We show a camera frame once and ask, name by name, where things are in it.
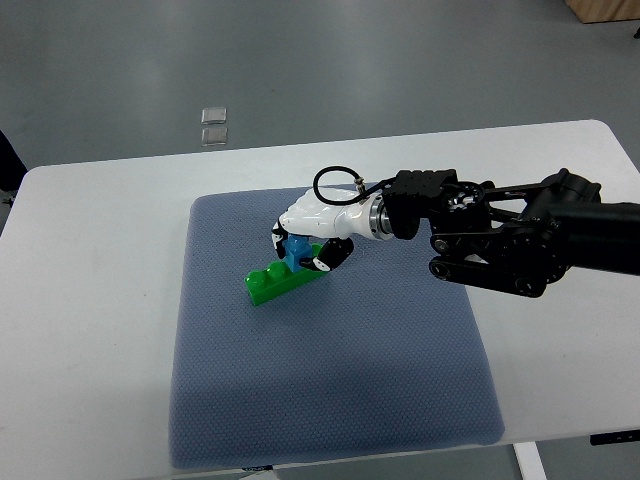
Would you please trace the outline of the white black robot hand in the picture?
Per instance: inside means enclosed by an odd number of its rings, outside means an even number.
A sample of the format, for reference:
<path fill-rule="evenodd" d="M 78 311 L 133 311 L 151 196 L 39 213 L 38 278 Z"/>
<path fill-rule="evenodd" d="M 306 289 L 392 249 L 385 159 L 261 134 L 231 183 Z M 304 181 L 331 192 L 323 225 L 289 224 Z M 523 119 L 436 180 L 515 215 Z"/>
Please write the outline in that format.
<path fill-rule="evenodd" d="M 300 265 L 323 272 L 336 269 L 351 255 L 354 235 L 371 240 L 393 237 L 380 195 L 359 200 L 356 192 L 345 189 L 322 188 L 320 193 L 328 199 L 320 200 L 310 189 L 274 224 L 272 242 L 281 260 L 285 257 L 283 241 L 290 234 L 306 236 L 310 244 L 320 245 L 319 251 L 301 259 Z"/>

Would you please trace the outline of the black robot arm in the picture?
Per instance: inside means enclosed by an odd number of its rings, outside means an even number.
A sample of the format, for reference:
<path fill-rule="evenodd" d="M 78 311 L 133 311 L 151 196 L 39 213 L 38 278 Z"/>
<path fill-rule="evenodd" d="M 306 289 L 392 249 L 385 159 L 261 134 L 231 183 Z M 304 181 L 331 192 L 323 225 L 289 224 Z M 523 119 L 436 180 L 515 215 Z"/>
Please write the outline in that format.
<path fill-rule="evenodd" d="M 636 275 L 639 207 L 604 203 L 601 186 L 562 168 L 539 183 L 496 187 L 461 181 L 453 169 L 401 170 L 333 206 L 380 200 L 372 233 L 411 240 L 428 220 L 432 275 L 537 298 L 571 267 Z"/>

